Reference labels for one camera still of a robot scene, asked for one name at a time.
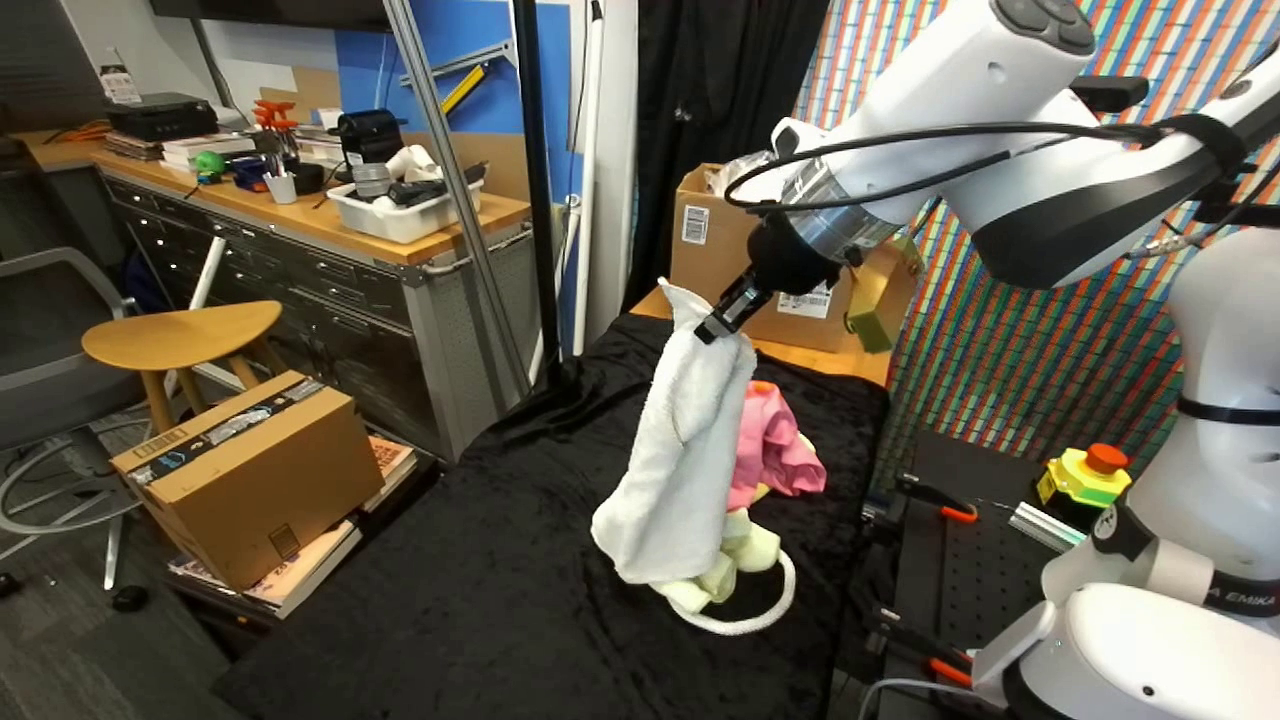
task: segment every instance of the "stool seat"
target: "stool seat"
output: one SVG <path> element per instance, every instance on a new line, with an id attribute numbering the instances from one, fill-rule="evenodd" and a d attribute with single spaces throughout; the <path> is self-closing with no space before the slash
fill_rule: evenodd
<path id="1" fill-rule="evenodd" d="M 172 374 L 225 362 L 260 341 L 281 320 L 276 302 L 216 305 L 195 314 L 155 314 L 96 323 L 82 349 L 126 374 Z"/>

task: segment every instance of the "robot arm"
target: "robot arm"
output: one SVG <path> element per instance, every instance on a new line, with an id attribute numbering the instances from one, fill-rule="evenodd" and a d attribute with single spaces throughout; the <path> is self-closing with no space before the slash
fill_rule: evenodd
<path id="1" fill-rule="evenodd" d="M 828 285 L 931 197 L 952 204 L 998 282 L 1077 285 L 1134 254 L 1161 214 L 1216 186 L 1280 129 L 1271 54 L 1193 121 L 1167 123 L 1178 134 L 1163 139 L 1100 139 L 1110 134 L 1070 91 L 1094 50 L 1094 29 L 1070 0 L 952 0 L 840 129 L 776 134 L 791 171 L 776 192 L 761 192 L 755 171 L 745 175 L 739 197 L 769 197 L 753 204 L 766 214 L 753 270 L 702 338 L 739 330 L 774 294 Z"/>

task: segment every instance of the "white towel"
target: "white towel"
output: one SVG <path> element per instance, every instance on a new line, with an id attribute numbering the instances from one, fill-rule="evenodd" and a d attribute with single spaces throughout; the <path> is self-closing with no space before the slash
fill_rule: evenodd
<path id="1" fill-rule="evenodd" d="M 755 352 L 750 338 L 695 341 L 714 314 L 688 289 L 659 282 L 673 338 L 654 374 L 626 480 L 591 518 L 591 539 L 620 581 L 692 581 L 715 567 Z"/>

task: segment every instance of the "white robot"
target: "white robot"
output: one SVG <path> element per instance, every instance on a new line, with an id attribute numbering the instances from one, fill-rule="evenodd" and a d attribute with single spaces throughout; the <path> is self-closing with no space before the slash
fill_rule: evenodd
<path id="1" fill-rule="evenodd" d="M 702 341 L 739 330 L 774 294 L 809 294 L 858 266 L 931 197 L 998 282 L 1077 285 L 1142 254 L 1161 214 L 1238 175 L 1280 129 L 1271 50 L 1196 116 L 1130 134 L 1145 149 L 1116 145 L 1065 91 L 1094 50 L 1070 0 L 952 0 L 840 129 L 781 123 L 776 159 L 727 187 L 774 221 Z M 1096 539 L 1046 572 L 1049 599 L 977 652 L 983 700 L 1024 707 L 1032 696 L 1094 720 L 1275 716 L 1275 310 L 1280 231 L 1238 231 L 1183 270 L 1171 294 L 1187 366 L 1181 423 Z"/>

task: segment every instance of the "pink cloth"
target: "pink cloth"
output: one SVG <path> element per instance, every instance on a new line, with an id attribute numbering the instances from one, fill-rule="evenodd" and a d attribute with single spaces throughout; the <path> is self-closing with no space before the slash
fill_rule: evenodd
<path id="1" fill-rule="evenodd" d="M 735 428 L 735 471 L 727 510 L 755 505 L 769 490 L 786 497 L 824 494 L 828 468 L 800 438 L 795 412 L 776 385 L 753 381 L 745 421 Z"/>

